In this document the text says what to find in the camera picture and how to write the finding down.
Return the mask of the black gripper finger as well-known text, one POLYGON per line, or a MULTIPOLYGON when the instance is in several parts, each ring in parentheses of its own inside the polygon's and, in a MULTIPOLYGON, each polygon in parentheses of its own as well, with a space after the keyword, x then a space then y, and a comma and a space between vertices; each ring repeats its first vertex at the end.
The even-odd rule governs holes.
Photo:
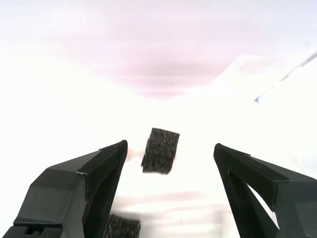
POLYGON ((6 238, 103 238, 128 143, 45 169, 29 186, 6 238))
POLYGON ((214 160, 242 238, 315 238, 317 181, 215 145, 214 160))

